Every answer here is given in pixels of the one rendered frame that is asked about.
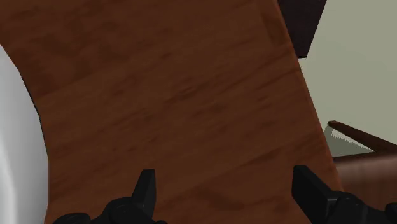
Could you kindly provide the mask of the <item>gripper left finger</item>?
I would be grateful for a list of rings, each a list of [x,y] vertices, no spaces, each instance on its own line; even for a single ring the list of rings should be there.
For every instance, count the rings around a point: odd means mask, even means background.
[[[69,213],[57,218],[53,224],[168,224],[153,219],[156,198],[155,171],[144,169],[132,195],[112,200],[98,217],[91,218],[86,213]]]

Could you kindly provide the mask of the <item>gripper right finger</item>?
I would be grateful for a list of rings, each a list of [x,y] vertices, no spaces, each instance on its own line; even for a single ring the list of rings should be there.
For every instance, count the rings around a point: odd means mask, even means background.
[[[332,190],[306,165],[293,168],[292,197],[311,224],[397,224],[397,202],[372,208],[352,193]]]

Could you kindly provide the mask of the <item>brown wooden table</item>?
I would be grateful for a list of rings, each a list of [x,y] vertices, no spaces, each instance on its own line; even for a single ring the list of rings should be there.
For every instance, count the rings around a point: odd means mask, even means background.
[[[308,224],[293,166],[342,185],[276,0],[0,0],[39,111],[46,223],[154,169],[168,224]]]

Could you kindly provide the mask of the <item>white rounded object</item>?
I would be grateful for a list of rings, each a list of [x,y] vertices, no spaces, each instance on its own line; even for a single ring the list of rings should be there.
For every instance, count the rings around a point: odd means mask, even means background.
[[[0,45],[0,224],[44,224],[48,155],[38,112]]]

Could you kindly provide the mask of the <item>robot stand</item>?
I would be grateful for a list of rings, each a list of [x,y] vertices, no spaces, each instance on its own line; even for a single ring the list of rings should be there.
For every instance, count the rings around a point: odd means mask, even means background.
[[[308,56],[327,0],[277,0],[296,56]]]

